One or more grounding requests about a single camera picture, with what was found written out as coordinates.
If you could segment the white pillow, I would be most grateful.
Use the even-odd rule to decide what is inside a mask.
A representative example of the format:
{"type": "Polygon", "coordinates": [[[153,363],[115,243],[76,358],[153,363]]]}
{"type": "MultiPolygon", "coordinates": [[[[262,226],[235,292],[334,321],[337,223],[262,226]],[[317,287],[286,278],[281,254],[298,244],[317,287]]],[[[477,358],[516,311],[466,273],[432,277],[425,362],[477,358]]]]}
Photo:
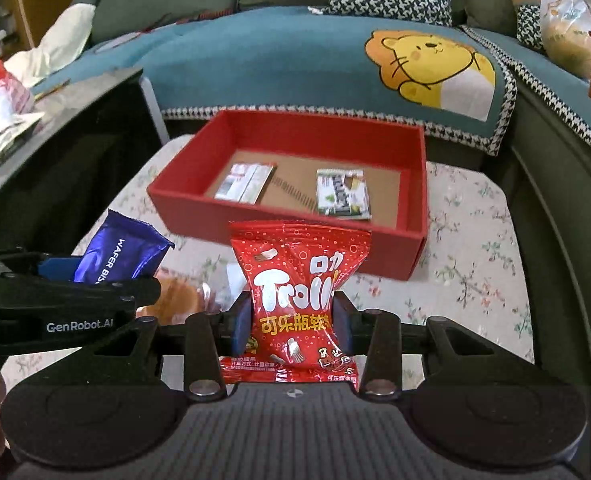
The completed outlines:
{"type": "Polygon", "coordinates": [[[47,30],[37,47],[12,55],[4,68],[32,88],[43,79],[73,63],[84,51],[91,34],[96,7],[75,3],[65,9],[47,30]]]}

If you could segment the orange houndstooth cushion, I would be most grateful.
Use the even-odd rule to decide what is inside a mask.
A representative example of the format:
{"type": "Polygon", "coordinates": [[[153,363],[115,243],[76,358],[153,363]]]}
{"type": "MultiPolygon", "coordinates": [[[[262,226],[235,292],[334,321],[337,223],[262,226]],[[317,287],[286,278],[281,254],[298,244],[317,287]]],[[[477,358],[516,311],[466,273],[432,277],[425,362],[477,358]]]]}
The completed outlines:
{"type": "Polygon", "coordinates": [[[511,0],[517,17],[517,39],[524,47],[543,52],[541,0],[511,0]]]}

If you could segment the red Trolli gummy bag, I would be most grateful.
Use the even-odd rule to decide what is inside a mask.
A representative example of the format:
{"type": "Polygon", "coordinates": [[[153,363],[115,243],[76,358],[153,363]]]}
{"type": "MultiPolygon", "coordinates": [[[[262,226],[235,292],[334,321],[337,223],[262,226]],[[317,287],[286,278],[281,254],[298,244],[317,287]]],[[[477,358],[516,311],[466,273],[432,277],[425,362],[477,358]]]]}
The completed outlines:
{"type": "Polygon", "coordinates": [[[350,382],[355,360],[332,327],[332,299],[367,258],[371,234],[301,221],[230,224],[230,243],[253,300],[242,356],[219,359],[228,384],[350,382]]]}

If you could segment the red white snack packet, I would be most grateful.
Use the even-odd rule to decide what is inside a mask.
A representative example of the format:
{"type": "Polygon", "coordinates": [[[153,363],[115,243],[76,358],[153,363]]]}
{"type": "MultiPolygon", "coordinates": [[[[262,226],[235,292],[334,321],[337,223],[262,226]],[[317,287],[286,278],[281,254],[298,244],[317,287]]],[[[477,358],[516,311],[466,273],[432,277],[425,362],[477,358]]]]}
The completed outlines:
{"type": "Polygon", "coordinates": [[[273,164],[235,162],[214,195],[215,200],[254,205],[260,199],[274,170],[273,164]]]}

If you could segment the orange pastry clear wrapper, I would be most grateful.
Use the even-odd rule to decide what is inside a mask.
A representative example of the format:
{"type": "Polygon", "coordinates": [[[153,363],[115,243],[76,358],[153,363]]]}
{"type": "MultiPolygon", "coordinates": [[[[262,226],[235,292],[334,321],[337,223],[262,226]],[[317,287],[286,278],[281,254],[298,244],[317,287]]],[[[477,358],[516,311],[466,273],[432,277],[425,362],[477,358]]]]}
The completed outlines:
{"type": "Polygon", "coordinates": [[[155,277],[161,284],[160,298],[138,308],[137,318],[154,316],[162,326],[181,325],[190,315],[228,310],[233,303],[225,271],[190,275],[161,268],[155,277]]]}

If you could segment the white plastic bag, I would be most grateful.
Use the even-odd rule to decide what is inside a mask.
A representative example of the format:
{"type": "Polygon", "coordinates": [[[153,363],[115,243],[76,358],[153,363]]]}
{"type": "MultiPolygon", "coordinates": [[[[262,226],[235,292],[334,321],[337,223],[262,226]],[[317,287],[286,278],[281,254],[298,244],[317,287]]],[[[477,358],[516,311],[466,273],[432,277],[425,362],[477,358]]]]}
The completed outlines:
{"type": "Polygon", "coordinates": [[[584,0],[541,0],[542,43],[559,67],[591,78],[591,14],[584,0]]]}

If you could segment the blue wafer biscuit pack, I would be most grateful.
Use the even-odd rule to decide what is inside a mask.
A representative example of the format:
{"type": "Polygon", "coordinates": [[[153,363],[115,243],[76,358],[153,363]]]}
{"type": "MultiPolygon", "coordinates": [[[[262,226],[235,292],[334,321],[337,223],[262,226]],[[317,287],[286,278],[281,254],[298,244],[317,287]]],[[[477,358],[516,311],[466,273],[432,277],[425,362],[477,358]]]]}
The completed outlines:
{"type": "Polygon", "coordinates": [[[151,224],[109,210],[80,259],[73,281],[98,285],[153,276],[174,247],[151,224]]]}

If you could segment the red cardboard box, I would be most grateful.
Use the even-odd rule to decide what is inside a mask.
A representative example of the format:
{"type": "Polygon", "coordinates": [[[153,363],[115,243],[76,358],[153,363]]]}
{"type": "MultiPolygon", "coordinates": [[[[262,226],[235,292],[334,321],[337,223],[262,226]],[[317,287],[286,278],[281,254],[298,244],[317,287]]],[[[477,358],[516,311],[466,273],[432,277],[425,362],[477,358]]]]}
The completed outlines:
{"type": "Polygon", "coordinates": [[[368,230],[371,249],[359,270],[406,281],[428,236],[425,133],[420,127],[304,113],[223,110],[164,167],[148,194],[166,228],[229,244],[230,222],[299,219],[368,230]],[[274,166],[254,205],[215,193],[236,162],[274,166]],[[359,169],[369,192],[369,220],[317,211],[320,169],[359,169]]]}

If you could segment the teal lion sofa cover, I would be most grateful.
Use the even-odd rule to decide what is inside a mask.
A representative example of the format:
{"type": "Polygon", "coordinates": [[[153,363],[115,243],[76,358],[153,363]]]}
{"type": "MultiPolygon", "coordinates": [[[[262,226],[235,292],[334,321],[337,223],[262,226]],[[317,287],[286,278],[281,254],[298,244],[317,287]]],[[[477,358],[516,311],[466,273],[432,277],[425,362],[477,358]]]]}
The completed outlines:
{"type": "Polygon", "coordinates": [[[273,6],[98,44],[42,88],[129,67],[150,79],[168,120],[221,110],[367,117],[491,156],[527,89],[591,149],[587,84],[517,40],[468,26],[273,6]]]}

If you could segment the Kapron wafer packet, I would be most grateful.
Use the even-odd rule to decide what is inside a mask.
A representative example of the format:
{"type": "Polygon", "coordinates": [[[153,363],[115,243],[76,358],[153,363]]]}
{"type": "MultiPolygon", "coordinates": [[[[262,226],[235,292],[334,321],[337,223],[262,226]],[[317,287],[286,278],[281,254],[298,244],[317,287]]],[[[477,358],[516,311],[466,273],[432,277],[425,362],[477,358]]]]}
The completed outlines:
{"type": "Polygon", "coordinates": [[[361,169],[318,169],[316,198],[318,214],[351,220],[373,218],[368,186],[361,169]]]}

